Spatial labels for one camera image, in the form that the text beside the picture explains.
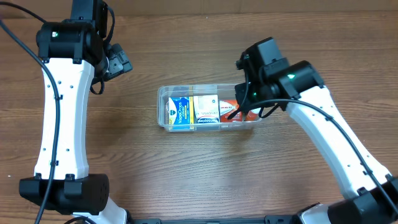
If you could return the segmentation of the orange bottle white cap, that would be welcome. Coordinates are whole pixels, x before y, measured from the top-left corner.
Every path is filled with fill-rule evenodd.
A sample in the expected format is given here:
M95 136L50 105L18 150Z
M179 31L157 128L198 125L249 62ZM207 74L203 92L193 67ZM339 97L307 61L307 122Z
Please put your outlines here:
M245 115L244 115L244 121L257 121L259 120L261 117L259 116L259 112L260 112L260 108L256 108L253 110L248 111Z

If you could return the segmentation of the red cardboard box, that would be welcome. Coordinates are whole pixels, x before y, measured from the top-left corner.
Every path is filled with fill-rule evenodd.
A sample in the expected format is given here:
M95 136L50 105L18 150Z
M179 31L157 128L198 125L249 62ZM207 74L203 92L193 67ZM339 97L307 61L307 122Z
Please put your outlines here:
M233 118L228 119L228 116L239 108L236 100L220 100L219 107L220 121L222 123L240 122L243 120L242 112L238 112Z

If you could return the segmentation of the white and navy box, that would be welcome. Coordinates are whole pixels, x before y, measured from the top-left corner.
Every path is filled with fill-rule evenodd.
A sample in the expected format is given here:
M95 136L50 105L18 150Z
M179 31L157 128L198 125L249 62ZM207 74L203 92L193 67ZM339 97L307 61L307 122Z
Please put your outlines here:
M202 95L193 97L196 123L219 123L218 95Z

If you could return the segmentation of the blue yellow VapoDrops box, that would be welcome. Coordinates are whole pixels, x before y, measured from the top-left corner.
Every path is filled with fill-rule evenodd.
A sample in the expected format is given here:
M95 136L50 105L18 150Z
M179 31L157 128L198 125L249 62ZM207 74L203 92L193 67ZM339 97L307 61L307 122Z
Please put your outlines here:
M194 123L193 97L169 97L169 124L185 125Z

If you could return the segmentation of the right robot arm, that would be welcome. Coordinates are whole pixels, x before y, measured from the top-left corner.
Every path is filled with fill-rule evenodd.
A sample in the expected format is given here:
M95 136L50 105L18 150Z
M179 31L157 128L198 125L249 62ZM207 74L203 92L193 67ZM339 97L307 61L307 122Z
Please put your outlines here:
M268 37L247 48L236 62L245 81L235 87L239 112L259 110L266 118L281 109L299 124L330 167L342 201L316 203L292 223L394 223L397 177L377 161L338 111L315 67L290 64Z

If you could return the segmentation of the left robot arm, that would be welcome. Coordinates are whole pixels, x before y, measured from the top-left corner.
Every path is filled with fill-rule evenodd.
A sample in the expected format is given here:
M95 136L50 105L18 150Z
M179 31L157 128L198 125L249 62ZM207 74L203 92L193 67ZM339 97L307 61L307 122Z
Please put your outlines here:
M74 1L61 22L44 22L36 35L45 83L44 125L32 177L19 193L41 210L86 223L131 223L130 213L109 196L109 179L91 174L86 157L86 111L93 85L132 65L111 44L114 12L104 1Z

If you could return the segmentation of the clear plastic container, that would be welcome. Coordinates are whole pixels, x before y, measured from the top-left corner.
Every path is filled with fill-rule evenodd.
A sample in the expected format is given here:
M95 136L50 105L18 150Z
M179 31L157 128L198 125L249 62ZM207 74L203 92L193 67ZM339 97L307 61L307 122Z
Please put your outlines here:
M168 132L251 129L262 119L258 109L238 112L234 84L162 86L157 92L157 121Z

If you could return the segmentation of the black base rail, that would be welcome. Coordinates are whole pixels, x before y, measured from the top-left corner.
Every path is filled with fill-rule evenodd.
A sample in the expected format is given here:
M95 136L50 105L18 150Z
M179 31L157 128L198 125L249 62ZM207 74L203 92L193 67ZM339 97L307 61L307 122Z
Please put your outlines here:
M302 224L297 215L266 215L262 218L213 218L161 220L159 218L127 219L128 224Z

